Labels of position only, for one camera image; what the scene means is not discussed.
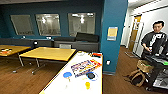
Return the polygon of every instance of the sleeve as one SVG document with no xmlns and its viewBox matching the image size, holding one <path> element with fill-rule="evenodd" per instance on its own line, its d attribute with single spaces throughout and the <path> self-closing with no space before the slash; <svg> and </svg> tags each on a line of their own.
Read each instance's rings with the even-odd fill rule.
<svg viewBox="0 0 168 94">
<path fill-rule="evenodd" d="M 143 43 L 147 43 L 147 41 L 148 41 L 148 35 L 149 35 L 149 33 L 148 34 L 146 34 L 144 37 L 143 37 L 143 39 L 141 40 L 141 45 L 143 44 Z"/>
<path fill-rule="evenodd" d="M 167 40 L 167 34 L 163 34 L 163 42 L 162 42 L 162 47 L 165 45 L 166 40 Z"/>
</svg>

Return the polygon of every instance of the hand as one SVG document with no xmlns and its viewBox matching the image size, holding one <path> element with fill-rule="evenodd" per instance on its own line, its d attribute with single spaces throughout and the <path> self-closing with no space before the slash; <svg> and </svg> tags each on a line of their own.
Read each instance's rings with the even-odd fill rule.
<svg viewBox="0 0 168 94">
<path fill-rule="evenodd" d="M 152 49 L 150 49 L 149 47 L 145 47 L 145 49 L 146 49 L 148 52 L 152 52 Z"/>
</svg>

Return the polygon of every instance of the desk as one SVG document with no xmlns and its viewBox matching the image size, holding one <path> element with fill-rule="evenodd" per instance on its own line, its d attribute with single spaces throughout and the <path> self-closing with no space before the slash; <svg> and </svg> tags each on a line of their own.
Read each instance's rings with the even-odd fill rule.
<svg viewBox="0 0 168 94">
<path fill-rule="evenodd" d="M 13 55 L 13 54 L 18 54 L 19 56 L 19 52 L 21 51 L 24 51 L 26 49 L 29 49 L 30 47 L 25 47 L 25 46 L 10 46 L 10 45 L 0 45 L 0 49 L 11 49 L 11 51 L 9 51 L 8 53 L 0 53 L 0 56 L 10 56 L 10 55 Z M 20 63 L 22 66 L 23 65 L 23 62 L 19 56 L 19 60 L 20 60 Z"/>
<path fill-rule="evenodd" d="M 37 67 L 40 68 L 38 59 L 49 59 L 49 60 L 59 60 L 68 61 L 75 49 L 61 49 L 61 48 L 49 48 L 49 47 L 39 47 L 21 54 L 21 57 L 36 58 Z"/>
<path fill-rule="evenodd" d="M 168 69 L 168 65 L 163 65 L 161 62 L 162 60 L 157 60 L 158 58 L 155 56 L 146 56 L 146 60 L 150 62 L 150 65 L 154 66 L 154 69 L 152 70 L 151 76 L 146 76 L 148 80 L 148 87 L 147 90 L 153 89 L 153 84 L 159 74 L 160 71 L 163 71 L 164 69 Z"/>
<path fill-rule="evenodd" d="M 102 64 L 102 58 L 103 56 L 98 58 L 91 57 L 88 53 L 84 55 L 77 53 L 39 94 L 102 94 L 102 66 L 93 71 L 97 74 L 95 81 L 88 79 L 86 75 L 75 77 L 71 69 L 74 64 L 92 59 Z M 72 73 L 70 81 L 63 77 L 66 72 Z M 90 82 L 90 89 L 86 89 L 86 82 Z"/>
</svg>

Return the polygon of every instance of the cardboard box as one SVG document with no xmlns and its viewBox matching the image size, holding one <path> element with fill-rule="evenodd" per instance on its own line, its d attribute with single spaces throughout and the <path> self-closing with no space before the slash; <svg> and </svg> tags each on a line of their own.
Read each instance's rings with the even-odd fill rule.
<svg viewBox="0 0 168 94">
<path fill-rule="evenodd" d="M 137 67 L 146 73 L 151 73 L 152 69 L 154 68 L 154 66 L 149 65 L 149 62 L 145 60 L 139 60 Z"/>
</svg>

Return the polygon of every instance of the hair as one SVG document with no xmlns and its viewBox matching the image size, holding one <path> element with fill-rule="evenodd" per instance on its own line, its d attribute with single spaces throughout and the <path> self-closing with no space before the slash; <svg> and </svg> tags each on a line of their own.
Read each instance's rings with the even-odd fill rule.
<svg viewBox="0 0 168 94">
<path fill-rule="evenodd" d="M 163 22 L 163 21 L 157 21 L 157 22 L 155 22 L 155 23 L 153 24 L 153 27 L 154 27 L 155 24 L 160 24 L 160 23 L 162 24 L 162 26 L 164 26 L 164 22 Z"/>
</svg>

